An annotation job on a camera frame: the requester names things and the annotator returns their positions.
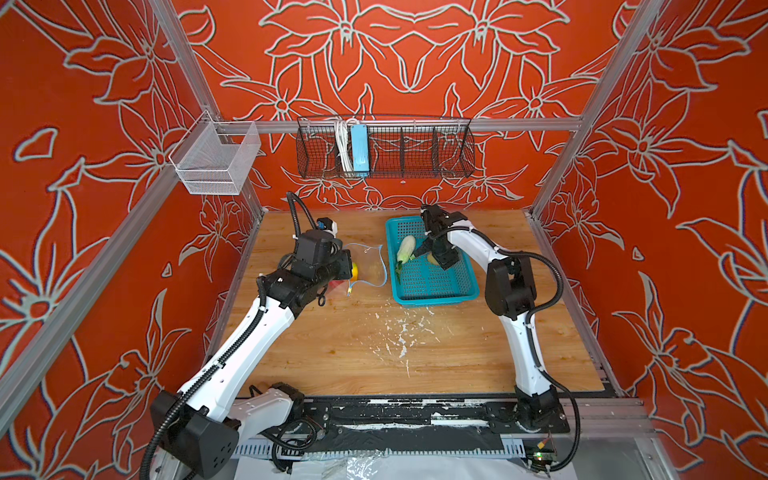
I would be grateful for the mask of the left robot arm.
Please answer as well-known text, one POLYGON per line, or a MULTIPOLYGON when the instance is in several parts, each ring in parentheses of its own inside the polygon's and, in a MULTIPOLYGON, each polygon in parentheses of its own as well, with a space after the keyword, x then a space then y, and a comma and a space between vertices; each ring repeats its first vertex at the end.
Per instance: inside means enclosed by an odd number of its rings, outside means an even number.
POLYGON ((275 271, 257 279, 258 295, 246 316, 201 370, 151 405, 155 432, 144 450, 138 476, 152 475, 155 454, 163 449, 185 465, 188 477, 210 479, 231 458, 238 442, 256 435, 281 451, 300 452, 316 439, 316 423, 303 414, 303 396, 275 384, 245 399, 239 392, 271 345, 311 303, 324 305, 331 283, 353 276, 351 253, 337 237, 335 222, 315 219, 293 193, 286 194, 294 247, 275 271), (299 217, 310 224, 303 230, 299 217))

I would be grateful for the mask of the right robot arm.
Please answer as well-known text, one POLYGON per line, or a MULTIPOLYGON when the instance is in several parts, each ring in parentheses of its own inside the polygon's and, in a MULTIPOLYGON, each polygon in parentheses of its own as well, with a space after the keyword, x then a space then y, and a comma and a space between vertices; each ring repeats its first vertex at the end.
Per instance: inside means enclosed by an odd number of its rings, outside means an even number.
POLYGON ((565 415, 559 395, 564 394, 573 409, 573 441, 560 460, 550 453, 528 453, 525 467, 547 476, 569 466, 578 451, 582 433, 579 406, 574 394, 547 370, 538 340, 536 315, 555 306, 562 298, 565 282, 558 267, 545 256, 530 251, 512 251, 477 229, 460 212, 448 212, 438 205, 424 204, 420 216, 425 240, 419 256, 431 253, 443 269, 452 267, 465 253, 486 275, 484 298, 505 330, 515 368, 514 422, 527 433, 538 433, 565 415), (556 290, 546 302, 537 302, 531 262, 546 266, 556 290))

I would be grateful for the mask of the clear plastic wall bin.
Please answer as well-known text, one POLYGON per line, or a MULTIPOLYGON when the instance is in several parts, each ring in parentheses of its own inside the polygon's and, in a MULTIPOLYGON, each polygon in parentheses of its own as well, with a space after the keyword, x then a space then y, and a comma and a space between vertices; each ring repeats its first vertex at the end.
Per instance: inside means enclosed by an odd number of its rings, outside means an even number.
POLYGON ((255 122, 223 122, 204 110, 168 155, 192 195, 239 195, 261 151, 255 122))

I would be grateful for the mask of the light blue box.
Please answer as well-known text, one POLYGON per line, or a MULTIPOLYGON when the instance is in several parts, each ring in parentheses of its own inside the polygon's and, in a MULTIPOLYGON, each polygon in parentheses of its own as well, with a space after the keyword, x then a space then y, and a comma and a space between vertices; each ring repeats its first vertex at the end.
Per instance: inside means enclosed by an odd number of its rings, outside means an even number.
POLYGON ((350 127, 350 139, 353 172, 360 177, 366 177, 370 172, 367 126, 361 123, 353 124, 350 127))

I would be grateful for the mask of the dark eggplant toy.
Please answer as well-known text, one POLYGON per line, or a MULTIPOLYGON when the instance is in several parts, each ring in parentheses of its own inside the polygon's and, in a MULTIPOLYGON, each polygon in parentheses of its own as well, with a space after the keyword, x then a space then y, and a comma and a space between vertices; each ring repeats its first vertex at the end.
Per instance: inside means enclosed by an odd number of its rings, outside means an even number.
POLYGON ((421 243, 417 248, 414 249, 414 251, 411 254, 410 259, 415 260, 416 258, 419 258, 423 255, 426 255, 431 252, 431 246, 428 242, 421 243))

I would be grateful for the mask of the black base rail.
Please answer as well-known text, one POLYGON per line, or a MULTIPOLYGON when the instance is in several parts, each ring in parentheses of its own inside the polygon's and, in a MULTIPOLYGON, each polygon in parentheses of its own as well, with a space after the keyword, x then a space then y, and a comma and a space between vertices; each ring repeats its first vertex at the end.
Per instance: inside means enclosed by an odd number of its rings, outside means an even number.
POLYGON ((310 396, 304 404, 307 423, 282 439, 305 442, 314 433, 311 446, 289 450, 257 436, 243 450, 281 461, 367 455, 523 459, 535 450, 567 451, 554 440, 570 436, 569 410, 559 407, 543 426, 525 428, 511 395, 310 396))

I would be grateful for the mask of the white radish toy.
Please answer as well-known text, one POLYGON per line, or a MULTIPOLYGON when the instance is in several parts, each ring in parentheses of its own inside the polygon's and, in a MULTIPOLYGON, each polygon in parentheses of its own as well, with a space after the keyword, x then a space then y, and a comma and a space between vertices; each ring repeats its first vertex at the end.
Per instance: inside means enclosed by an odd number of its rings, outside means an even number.
POLYGON ((395 275, 400 276, 403 267, 411 260, 415 258, 414 251, 416 249, 416 239, 413 235, 404 237, 399 245, 396 261, 395 261, 395 275))

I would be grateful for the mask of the clear zip top bag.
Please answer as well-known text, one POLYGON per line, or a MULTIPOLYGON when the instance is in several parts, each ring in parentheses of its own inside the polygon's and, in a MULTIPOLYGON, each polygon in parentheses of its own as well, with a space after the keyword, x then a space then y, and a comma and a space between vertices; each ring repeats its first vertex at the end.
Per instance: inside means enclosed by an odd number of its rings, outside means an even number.
POLYGON ((356 299, 370 290, 376 292, 389 282, 389 270, 382 244, 349 243, 352 263, 360 268, 360 280, 332 281, 328 290, 329 300, 356 299))

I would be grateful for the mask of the teal plastic basket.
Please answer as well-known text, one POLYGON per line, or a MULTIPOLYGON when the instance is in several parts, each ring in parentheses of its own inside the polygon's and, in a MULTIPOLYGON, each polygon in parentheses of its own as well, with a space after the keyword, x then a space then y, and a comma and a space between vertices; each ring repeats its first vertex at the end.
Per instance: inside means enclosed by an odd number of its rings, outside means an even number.
POLYGON ((455 305, 478 297, 479 285, 466 253, 447 270, 422 255, 409 260, 397 273, 397 253, 407 236, 414 237, 416 248, 427 238, 419 215, 390 218, 385 222, 391 288, 397 303, 406 307, 431 307, 455 305))

